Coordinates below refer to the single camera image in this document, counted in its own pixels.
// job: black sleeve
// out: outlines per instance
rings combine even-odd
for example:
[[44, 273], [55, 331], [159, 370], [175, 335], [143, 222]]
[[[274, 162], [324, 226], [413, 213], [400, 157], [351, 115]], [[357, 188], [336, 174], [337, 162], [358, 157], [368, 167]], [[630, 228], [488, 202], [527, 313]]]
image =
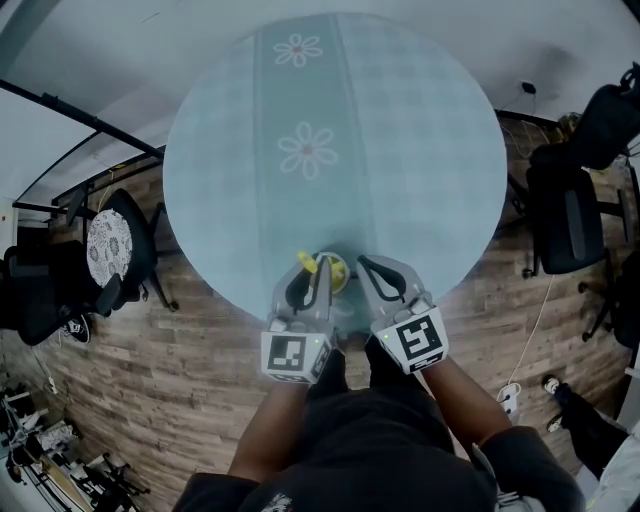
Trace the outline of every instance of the black sleeve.
[[560, 467], [535, 429], [513, 427], [496, 434], [481, 447], [504, 492], [536, 498], [546, 512], [585, 510], [575, 480]]
[[196, 473], [173, 512], [236, 512], [258, 482], [229, 475]]

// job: wood plank flooring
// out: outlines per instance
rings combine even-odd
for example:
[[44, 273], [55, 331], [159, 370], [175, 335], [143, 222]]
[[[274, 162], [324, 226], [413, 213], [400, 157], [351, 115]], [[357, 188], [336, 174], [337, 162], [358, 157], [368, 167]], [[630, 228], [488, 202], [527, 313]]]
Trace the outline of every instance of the wood plank flooring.
[[[544, 142], [533, 126], [505, 119], [502, 123], [524, 154], [532, 143]], [[526, 159], [506, 133], [505, 142], [509, 169], [524, 183]], [[616, 201], [620, 187], [633, 198], [629, 176], [594, 174], [594, 181], [603, 200]], [[162, 199], [161, 168], [118, 183], [109, 193], [118, 187], [126, 188], [150, 216]], [[94, 207], [101, 195], [92, 196]], [[502, 222], [517, 217], [510, 199], [509, 191]], [[635, 202], [631, 205], [635, 215]], [[53, 241], [61, 242], [79, 238], [81, 227], [77, 223], [65, 230], [58, 220], [50, 232]], [[624, 245], [621, 222], [605, 218], [605, 233], [619, 265], [631, 251]], [[166, 219], [157, 242], [161, 249], [176, 247]], [[440, 304], [451, 354], [494, 395], [518, 363], [551, 279], [544, 274], [521, 278], [530, 249], [526, 230], [494, 238]], [[89, 346], [63, 339], [61, 347], [50, 340], [35, 349], [61, 391], [56, 397], [44, 395], [78, 424], [84, 434], [83, 456], [88, 460], [106, 450], [122, 456], [133, 466], [134, 480], [151, 489], [139, 500], [148, 511], [170, 510], [194, 471], [226, 471], [238, 438], [269, 387], [259, 372], [260, 322], [212, 290], [184, 256], [162, 259], [158, 274], [167, 294], [179, 301], [179, 312], [164, 310], [151, 291], [147, 303], [128, 304], [109, 319], [96, 318]], [[569, 436], [545, 431], [557, 409], [539, 384], [548, 372], [557, 373], [597, 406], [612, 411], [630, 352], [604, 330], [588, 343], [580, 338], [601, 300], [578, 294], [578, 282], [602, 282], [602, 276], [599, 264], [554, 278], [536, 335], [515, 375], [522, 385], [518, 423], [536, 427], [572, 472], [579, 463]], [[43, 387], [43, 372], [15, 334], [3, 333], [2, 351], [13, 378]], [[368, 366], [360, 347], [349, 351], [347, 373], [354, 388], [366, 385]]]

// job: wall socket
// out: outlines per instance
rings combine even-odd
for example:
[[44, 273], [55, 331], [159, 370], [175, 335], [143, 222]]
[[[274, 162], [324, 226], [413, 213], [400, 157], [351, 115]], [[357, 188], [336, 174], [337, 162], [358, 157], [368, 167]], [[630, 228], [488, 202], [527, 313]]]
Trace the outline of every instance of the wall socket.
[[531, 82], [525, 82], [524, 80], [520, 82], [520, 87], [527, 94], [535, 94], [538, 92], [535, 85], [533, 85]]

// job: flower pattern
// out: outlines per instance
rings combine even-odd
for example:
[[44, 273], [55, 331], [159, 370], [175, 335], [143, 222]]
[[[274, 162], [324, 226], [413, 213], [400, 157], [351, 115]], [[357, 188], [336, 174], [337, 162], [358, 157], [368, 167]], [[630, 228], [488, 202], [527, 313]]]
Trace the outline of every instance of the flower pattern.
[[291, 34], [288, 43], [278, 43], [273, 47], [276, 53], [276, 64], [286, 64], [289, 61], [297, 68], [302, 68], [307, 63], [307, 57], [320, 57], [322, 48], [316, 48], [320, 42], [317, 36], [307, 37], [304, 41], [300, 34]]
[[107, 285], [113, 274], [124, 279], [131, 262], [131, 229], [125, 218], [114, 210], [100, 212], [87, 236], [87, 264], [98, 285]]
[[309, 123], [298, 124], [295, 137], [281, 137], [278, 140], [278, 147], [290, 153], [280, 164], [280, 170], [288, 174], [301, 167], [307, 180], [315, 180], [321, 164], [333, 165], [338, 161], [338, 154], [324, 147], [332, 140], [333, 131], [328, 128], [314, 135]]

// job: white daisy print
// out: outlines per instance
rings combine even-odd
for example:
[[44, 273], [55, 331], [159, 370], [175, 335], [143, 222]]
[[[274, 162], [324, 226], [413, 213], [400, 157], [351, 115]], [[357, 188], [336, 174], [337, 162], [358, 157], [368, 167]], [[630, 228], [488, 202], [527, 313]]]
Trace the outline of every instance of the white daisy print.
[[286, 64], [293, 60], [293, 65], [297, 68], [304, 67], [307, 57], [320, 57], [322, 48], [316, 48], [320, 38], [316, 36], [307, 37], [304, 41], [300, 34], [291, 34], [288, 43], [278, 43], [273, 47], [276, 53], [276, 64]]
[[332, 140], [333, 131], [328, 128], [314, 135], [309, 123], [298, 124], [295, 137], [281, 137], [278, 140], [278, 147], [290, 153], [280, 164], [280, 170], [288, 174], [301, 167], [307, 180], [315, 180], [321, 165], [333, 165], [338, 161], [338, 154], [324, 147]]

